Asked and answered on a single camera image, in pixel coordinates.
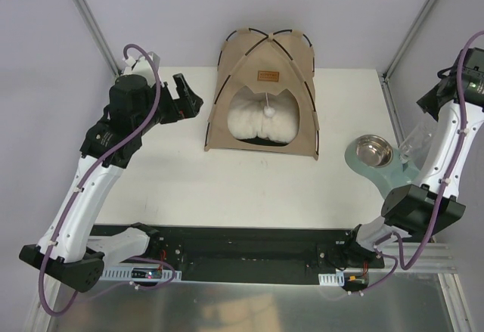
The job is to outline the clear plastic bottle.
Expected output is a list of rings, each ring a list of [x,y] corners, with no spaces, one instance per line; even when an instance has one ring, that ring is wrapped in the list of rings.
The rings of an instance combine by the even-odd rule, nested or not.
[[[422,159],[428,154],[437,124],[431,120],[421,120],[399,146],[399,159],[403,164]]]

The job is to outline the cream white pillow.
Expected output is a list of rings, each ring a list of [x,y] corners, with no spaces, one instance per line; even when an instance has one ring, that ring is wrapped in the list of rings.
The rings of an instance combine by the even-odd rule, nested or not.
[[[268,118],[264,107],[273,107]],[[289,90],[279,95],[254,93],[244,86],[232,98],[227,115],[228,130],[239,140],[261,138],[289,144],[299,131],[299,105]]]

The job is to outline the beige fabric pet tent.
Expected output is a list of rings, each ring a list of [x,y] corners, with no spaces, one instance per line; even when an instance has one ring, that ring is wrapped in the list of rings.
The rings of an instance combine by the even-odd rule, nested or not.
[[[274,33],[254,28],[233,31],[219,54],[204,149],[251,150],[318,159],[320,128],[314,75],[315,52],[306,34],[295,29]],[[271,95],[287,89],[295,97],[299,105],[299,131],[289,144],[261,138],[239,140],[229,132],[228,109],[232,98],[244,86],[254,93]]]

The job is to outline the steel pet bowl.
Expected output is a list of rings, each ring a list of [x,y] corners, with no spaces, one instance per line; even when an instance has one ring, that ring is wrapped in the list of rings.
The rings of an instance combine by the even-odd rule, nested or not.
[[[356,139],[357,158],[365,165],[380,168],[392,161],[392,146],[378,135],[363,135]]]

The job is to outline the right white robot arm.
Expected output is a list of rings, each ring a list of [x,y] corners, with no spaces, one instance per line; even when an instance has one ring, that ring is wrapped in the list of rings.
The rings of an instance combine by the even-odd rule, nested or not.
[[[483,125],[483,50],[462,51],[440,81],[419,101],[431,117],[394,148],[376,135],[350,143],[347,166],[373,183],[383,198],[381,214],[357,225],[340,248],[340,258],[358,267],[377,247],[409,237],[428,240],[458,221],[461,171],[476,133]]]

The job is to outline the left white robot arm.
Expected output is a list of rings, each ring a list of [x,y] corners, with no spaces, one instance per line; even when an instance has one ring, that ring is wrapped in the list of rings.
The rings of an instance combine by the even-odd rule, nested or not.
[[[156,88],[141,75],[116,79],[102,117],[86,133],[59,213],[37,244],[23,246],[20,260],[85,293],[112,265],[134,257],[144,263],[158,258],[160,232],[140,222],[101,241],[89,235],[110,189],[141,148],[142,136],[158,124],[194,118],[200,112],[203,99],[182,74],[173,79],[177,98],[172,98],[166,83]]]

